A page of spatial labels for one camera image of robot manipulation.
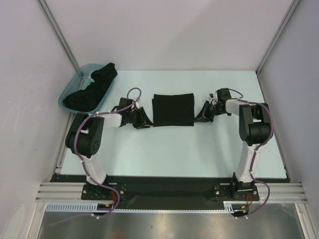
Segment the black t shirt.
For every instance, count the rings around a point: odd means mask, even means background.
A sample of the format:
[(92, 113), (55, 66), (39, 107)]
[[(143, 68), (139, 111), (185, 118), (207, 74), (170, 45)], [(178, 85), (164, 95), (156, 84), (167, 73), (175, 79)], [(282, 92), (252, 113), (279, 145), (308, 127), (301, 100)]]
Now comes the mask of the black t shirt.
[(159, 126), (194, 126), (194, 94), (154, 94), (153, 123)]

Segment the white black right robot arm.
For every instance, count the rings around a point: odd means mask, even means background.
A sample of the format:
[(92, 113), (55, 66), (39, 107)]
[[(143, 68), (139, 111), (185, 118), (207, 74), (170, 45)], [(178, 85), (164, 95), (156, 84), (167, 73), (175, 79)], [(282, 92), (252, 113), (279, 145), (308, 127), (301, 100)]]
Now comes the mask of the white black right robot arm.
[(255, 168), (262, 148), (273, 137), (274, 126), (268, 105), (240, 99), (206, 101), (194, 122), (212, 122), (215, 116), (227, 114), (239, 117), (239, 136), (243, 142), (241, 157), (229, 186), (236, 200), (254, 191)]

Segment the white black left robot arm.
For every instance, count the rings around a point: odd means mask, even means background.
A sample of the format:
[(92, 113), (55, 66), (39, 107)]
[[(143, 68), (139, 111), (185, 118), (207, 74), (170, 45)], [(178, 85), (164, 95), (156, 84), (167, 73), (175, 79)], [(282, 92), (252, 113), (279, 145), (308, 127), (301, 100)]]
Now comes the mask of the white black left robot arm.
[(93, 186), (92, 193), (98, 199), (105, 199), (115, 191), (105, 182), (107, 173), (101, 162), (94, 158), (102, 145), (104, 128), (118, 128), (131, 124), (135, 129), (150, 128), (154, 124), (143, 107), (115, 106), (109, 112), (92, 115), (77, 113), (65, 139), (65, 146), (75, 154), (84, 169), (86, 182)]

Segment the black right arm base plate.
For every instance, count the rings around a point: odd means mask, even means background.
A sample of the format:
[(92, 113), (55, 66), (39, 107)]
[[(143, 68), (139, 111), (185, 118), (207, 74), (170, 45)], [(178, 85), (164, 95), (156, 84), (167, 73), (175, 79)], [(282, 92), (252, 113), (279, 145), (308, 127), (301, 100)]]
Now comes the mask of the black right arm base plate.
[(255, 184), (238, 189), (235, 184), (218, 184), (213, 187), (215, 201), (259, 201), (259, 193)]

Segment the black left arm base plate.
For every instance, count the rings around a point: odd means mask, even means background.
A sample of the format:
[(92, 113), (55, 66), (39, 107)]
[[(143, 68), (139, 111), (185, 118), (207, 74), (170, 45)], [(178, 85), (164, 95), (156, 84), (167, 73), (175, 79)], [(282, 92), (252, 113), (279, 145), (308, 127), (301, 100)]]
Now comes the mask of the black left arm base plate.
[[(127, 199), (125, 184), (110, 183), (109, 187), (112, 187), (118, 191), (121, 201)], [(82, 188), (81, 200), (105, 201), (113, 199), (113, 196), (116, 196), (116, 194), (110, 189), (106, 189), (90, 183), (85, 183)]]

